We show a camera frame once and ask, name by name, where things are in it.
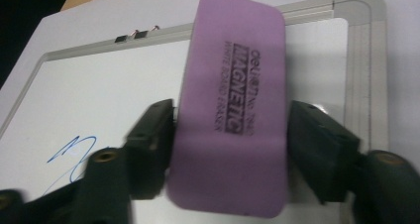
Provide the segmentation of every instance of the white surface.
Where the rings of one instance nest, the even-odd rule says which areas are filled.
[[[347,28],[343,19],[286,28],[289,98],[319,104],[338,121],[344,117]],[[124,144],[150,104],[166,98],[176,104],[188,45],[183,41],[44,62],[0,141],[0,154],[6,155],[0,167],[10,167],[0,169],[0,189],[25,189],[34,199],[77,180],[85,156]],[[292,203],[272,220],[180,210],[165,196],[136,202],[137,219],[337,223],[337,204],[320,206],[313,194],[303,194],[307,189],[301,183],[291,189]]]

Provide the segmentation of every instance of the dark background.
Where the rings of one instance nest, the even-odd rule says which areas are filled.
[[[0,0],[0,88],[40,20],[65,0]]]

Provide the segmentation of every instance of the whiteboard eraser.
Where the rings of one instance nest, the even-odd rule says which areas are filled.
[[[286,202],[284,19],[200,0],[167,181],[186,209],[274,217]]]

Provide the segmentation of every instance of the purple eraser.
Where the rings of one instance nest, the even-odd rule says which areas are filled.
[[[249,0],[200,0],[179,102],[169,198],[274,217],[287,194],[284,19]]]

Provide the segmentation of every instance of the blue marker scribble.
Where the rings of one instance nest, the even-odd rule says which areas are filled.
[[[95,144],[96,144],[96,137],[95,136],[89,136],[89,137],[86,137],[86,138],[83,138],[83,139],[80,139],[80,136],[75,137],[73,140],[71,140],[69,143],[67,143],[64,147],[62,147],[57,153],[55,153],[55,155],[53,155],[47,161],[47,163],[52,163],[55,159],[64,156],[71,148],[75,148],[78,145],[80,146],[81,143],[90,144],[90,147],[88,147],[88,149],[84,153],[83,157],[78,161],[78,163],[75,166],[73,166],[72,168],[67,170],[56,181],[54,181],[52,183],[52,185],[50,185],[49,188],[47,188],[47,190],[44,192],[43,195],[45,195],[58,181],[60,181],[63,177],[65,177],[69,172],[70,172],[70,175],[68,177],[68,181],[70,183],[77,181],[83,175],[83,173],[81,173],[77,177],[73,176],[74,172],[77,170],[77,168],[86,161],[87,156],[89,155],[92,148],[95,146]]]

